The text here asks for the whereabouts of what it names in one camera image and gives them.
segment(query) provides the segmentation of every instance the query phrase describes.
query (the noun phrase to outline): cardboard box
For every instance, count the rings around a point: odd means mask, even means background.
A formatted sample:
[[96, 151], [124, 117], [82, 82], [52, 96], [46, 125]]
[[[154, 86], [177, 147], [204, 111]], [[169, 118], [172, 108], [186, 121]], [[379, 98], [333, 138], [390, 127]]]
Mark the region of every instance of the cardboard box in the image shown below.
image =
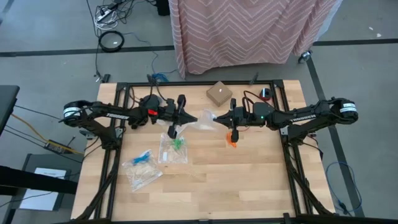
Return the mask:
[[215, 105], [221, 106], [231, 98], [232, 91], [229, 90], [222, 82], [218, 82], [207, 90], [206, 95], [215, 103]]

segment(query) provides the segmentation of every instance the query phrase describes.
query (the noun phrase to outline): zigzag pattern cloth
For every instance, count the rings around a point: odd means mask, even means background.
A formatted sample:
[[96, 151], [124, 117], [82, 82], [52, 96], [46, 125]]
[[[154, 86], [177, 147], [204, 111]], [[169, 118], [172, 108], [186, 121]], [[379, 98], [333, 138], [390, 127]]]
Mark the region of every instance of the zigzag pattern cloth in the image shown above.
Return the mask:
[[169, 0], [180, 74], [285, 63], [313, 44], [336, 0]]

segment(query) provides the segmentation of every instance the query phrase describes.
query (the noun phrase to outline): white cable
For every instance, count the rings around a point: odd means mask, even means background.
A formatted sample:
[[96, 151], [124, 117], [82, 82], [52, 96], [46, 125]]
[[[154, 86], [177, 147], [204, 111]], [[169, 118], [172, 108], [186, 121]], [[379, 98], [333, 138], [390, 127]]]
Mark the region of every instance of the white cable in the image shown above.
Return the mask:
[[[104, 10], [104, 9], [105, 9], [105, 11], [108, 10], [107, 7], [103, 7], [102, 8], [102, 10]], [[95, 15], [94, 15], [94, 18], [93, 18], [94, 25], [97, 28], [99, 28], [101, 30], [111, 30], [111, 29], [113, 29], [113, 28], [118, 26], [118, 22], [116, 21], [116, 18], [117, 18], [116, 11], [113, 11], [112, 14], [110, 16], [108, 16], [109, 19], [107, 21], [104, 21], [104, 20], [102, 20], [101, 22], [97, 21], [98, 14], [100, 14], [100, 10], [97, 10], [95, 12]]]

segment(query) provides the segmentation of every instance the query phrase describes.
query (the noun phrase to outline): paper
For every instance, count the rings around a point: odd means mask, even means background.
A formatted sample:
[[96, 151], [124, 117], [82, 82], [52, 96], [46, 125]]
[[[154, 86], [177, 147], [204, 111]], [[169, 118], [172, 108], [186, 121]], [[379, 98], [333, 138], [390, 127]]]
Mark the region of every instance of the paper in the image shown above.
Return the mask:
[[167, 152], [163, 152], [163, 161], [167, 161]]
[[[47, 175], [50, 177], [58, 177], [59, 179], [64, 179], [65, 174], [67, 173], [66, 170], [57, 170], [57, 169], [47, 169], [47, 168], [36, 168], [35, 174], [42, 174]], [[24, 195], [24, 198], [35, 196], [35, 195], [42, 195], [50, 193], [45, 190], [32, 190], [27, 189]], [[24, 199], [21, 202], [19, 208], [22, 209], [33, 209], [33, 210], [46, 210], [52, 211], [57, 201], [58, 192], [52, 192], [51, 194], [32, 197], [28, 199]]]

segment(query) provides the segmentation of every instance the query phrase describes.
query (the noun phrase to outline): power strip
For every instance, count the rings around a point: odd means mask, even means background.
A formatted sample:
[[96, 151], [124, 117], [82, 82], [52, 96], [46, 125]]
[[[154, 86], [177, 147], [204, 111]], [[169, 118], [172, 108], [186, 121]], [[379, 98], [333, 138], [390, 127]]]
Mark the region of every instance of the power strip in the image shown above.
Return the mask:
[[103, 20], [105, 17], [107, 17], [112, 12], [113, 12], [113, 10], [107, 9], [103, 15], [97, 17], [97, 21], [101, 22], [101, 20]]
[[[71, 147], [68, 147], [68, 146], [66, 146], [66, 145], [63, 145], [63, 144], [61, 144], [61, 143], [59, 143], [59, 142], [56, 142], [56, 141], [53, 141], [53, 140], [51, 140], [51, 139], [49, 140], [49, 142], [57, 143], [57, 144], [59, 144], [59, 145], [61, 145], [61, 146], [63, 146], [63, 147], [66, 147], [66, 148], [69, 148], [70, 150], [72, 150]], [[55, 146], [55, 145], [53, 145], [53, 144], [50, 144], [49, 142], [47, 142], [43, 148], [45, 148], [45, 149], [47, 149], [47, 150], [50, 150], [50, 151], [53, 151], [53, 152], [56, 152], [56, 153], [62, 153], [62, 154], [64, 154], [64, 153], [65, 153], [65, 154], [70, 154], [70, 153], [71, 153], [70, 151], [67, 151], [67, 150], [65, 150], [65, 149], [63, 149], [63, 148], [61, 148], [61, 147], [59, 147], [59, 146]]]

